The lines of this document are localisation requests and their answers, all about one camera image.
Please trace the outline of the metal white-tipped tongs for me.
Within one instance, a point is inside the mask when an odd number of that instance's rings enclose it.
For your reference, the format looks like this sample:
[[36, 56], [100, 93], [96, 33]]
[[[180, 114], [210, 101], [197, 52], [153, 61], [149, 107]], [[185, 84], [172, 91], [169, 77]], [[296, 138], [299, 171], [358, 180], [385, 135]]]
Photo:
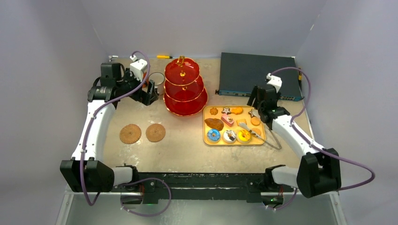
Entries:
[[268, 146], [270, 146], [271, 148], [275, 149], [275, 150], [281, 150], [282, 149], [282, 145], [280, 144], [279, 140], [277, 139], [276, 135], [270, 131], [273, 139], [275, 140], [277, 146], [274, 146], [273, 144], [269, 143], [268, 141], [266, 141], [264, 138], [262, 138], [262, 136], [256, 132], [253, 129], [250, 129], [245, 123], [239, 123], [238, 124], [241, 128], [243, 128], [244, 130], [248, 131], [251, 135], [255, 136], [256, 138], [264, 141], [265, 144], [267, 144]]

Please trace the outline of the red three-tier cake stand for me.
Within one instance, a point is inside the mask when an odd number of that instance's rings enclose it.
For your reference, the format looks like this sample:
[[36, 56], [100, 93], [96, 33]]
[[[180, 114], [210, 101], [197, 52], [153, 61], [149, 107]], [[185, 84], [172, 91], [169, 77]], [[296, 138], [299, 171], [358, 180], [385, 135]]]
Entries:
[[166, 108], [177, 116], [191, 116], [204, 109], [208, 93], [198, 63], [180, 56], [166, 65], [164, 96]]

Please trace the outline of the pink layered cake slice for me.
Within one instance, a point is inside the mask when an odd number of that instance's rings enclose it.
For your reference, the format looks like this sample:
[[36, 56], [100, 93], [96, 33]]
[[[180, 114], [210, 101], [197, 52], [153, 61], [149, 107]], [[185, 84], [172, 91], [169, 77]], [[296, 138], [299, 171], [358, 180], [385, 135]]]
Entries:
[[225, 113], [221, 116], [221, 120], [229, 127], [232, 127], [235, 122], [233, 118], [231, 118], [229, 115]]

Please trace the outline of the yellow frosted donut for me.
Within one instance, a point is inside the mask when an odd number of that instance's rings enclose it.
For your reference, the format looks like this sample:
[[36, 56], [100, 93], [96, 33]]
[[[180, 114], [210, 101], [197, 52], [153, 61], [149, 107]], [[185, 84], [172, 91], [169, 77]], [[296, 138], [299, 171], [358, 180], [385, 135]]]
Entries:
[[251, 133], [245, 129], [241, 129], [237, 132], [237, 141], [241, 144], [248, 144], [251, 141], [251, 138]]

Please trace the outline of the white chocolate-drizzled donut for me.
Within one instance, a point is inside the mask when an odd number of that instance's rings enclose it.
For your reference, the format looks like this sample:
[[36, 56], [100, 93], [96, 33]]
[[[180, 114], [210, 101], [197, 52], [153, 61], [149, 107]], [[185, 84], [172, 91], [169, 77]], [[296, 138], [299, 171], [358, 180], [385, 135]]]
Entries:
[[228, 129], [228, 130], [224, 131], [224, 133], [222, 135], [222, 139], [227, 144], [233, 144], [237, 140], [237, 134], [234, 130]]

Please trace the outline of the chocolate star cookie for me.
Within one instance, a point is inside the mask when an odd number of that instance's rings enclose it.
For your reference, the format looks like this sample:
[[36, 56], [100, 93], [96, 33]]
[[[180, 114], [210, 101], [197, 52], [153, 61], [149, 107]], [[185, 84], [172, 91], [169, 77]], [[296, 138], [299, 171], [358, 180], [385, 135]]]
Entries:
[[253, 117], [259, 117], [258, 111], [257, 111], [256, 109], [254, 109], [254, 108], [252, 108], [252, 109], [248, 112], [248, 114], [251, 116], [251, 118], [253, 118]]

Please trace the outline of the white enamel mug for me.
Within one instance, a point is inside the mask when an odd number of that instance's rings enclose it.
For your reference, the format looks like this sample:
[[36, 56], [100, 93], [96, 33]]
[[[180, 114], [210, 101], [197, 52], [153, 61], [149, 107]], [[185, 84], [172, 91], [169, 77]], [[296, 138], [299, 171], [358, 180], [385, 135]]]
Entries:
[[164, 83], [166, 81], [165, 75], [161, 72], [153, 72], [149, 75], [149, 80], [154, 82], [154, 88], [159, 95], [163, 95]]

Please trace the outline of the orange fish-shaped cake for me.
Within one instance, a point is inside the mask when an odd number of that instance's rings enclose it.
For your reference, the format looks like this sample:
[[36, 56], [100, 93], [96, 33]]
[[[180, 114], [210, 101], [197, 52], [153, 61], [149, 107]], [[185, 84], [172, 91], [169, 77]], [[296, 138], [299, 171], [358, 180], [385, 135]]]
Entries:
[[231, 113], [235, 115], [239, 115], [243, 113], [243, 108], [242, 107], [235, 107], [231, 109]]

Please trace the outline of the upper round biscuit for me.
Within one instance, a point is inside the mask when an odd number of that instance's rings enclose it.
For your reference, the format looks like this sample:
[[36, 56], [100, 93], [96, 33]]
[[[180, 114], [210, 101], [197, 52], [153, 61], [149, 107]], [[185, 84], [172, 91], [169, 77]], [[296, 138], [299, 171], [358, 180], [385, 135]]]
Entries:
[[251, 123], [252, 123], [254, 126], [258, 126], [258, 125], [261, 123], [261, 120], [260, 120], [258, 117], [252, 117], [252, 118], [251, 118]]

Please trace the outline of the round biscuit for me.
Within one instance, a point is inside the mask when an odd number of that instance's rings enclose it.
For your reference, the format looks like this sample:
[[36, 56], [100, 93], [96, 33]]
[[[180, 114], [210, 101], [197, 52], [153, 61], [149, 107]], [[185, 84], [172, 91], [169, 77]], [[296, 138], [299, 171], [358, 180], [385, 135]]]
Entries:
[[252, 118], [251, 118], [251, 123], [252, 123], [254, 126], [258, 126], [258, 125], [261, 123], [261, 120], [260, 120], [258, 117], [252, 117]]
[[256, 134], [256, 136], [261, 136], [261, 130], [260, 129], [255, 127], [255, 128], [252, 128], [251, 130]]

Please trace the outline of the orange mug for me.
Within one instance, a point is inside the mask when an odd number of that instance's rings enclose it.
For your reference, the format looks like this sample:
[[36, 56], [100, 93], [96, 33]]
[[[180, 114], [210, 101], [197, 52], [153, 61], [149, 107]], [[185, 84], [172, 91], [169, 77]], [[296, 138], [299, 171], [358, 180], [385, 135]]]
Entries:
[[147, 72], [145, 72], [145, 73], [143, 74], [143, 80], [145, 80], [146, 76], [147, 76]]

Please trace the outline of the white-iced star cookie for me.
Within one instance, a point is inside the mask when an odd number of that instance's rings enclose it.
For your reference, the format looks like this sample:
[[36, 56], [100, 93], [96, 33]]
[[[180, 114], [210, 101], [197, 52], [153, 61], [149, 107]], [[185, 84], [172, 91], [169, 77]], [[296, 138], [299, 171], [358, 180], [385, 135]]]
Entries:
[[224, 107], [224, 108], [222, 109], [222, 114], [226, 114], [226, 115], [231, 114], [230, 108], [229, 108], [229, 107]]

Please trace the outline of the brown bread pastry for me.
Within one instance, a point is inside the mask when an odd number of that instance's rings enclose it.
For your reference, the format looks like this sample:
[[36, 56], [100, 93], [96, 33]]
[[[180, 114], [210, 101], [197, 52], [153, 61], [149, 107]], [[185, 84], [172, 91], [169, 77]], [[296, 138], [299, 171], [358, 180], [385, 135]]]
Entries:
[[218, 131], [222, 131], [224, 128], [224, 123], [221, 119], [217, 118], [207, 118], [204, 120], [205, 124], [211, 129], [216, 129]]

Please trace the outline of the yellow black tool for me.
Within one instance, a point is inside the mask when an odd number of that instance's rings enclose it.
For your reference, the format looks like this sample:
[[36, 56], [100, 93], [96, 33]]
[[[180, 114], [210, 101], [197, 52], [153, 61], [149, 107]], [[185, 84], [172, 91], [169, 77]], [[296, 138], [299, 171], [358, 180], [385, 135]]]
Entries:
[[302, 81], [302, 72], [301, 71], [298, 72], [298, 80], [299, 80], [299, 82]]

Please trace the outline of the black base frame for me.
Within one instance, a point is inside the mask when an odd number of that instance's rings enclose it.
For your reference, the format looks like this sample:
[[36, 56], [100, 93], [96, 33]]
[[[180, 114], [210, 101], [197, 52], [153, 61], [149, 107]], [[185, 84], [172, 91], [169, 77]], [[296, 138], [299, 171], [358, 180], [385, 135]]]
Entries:
[[143, 191], [144, 204], [159, 200], [245, 200], [261, 203], [262, 195], [292, 192], [287, 185], [272, 184], [265, 173], [138, 172], [139, 184], [117, 185], [112, 192]]

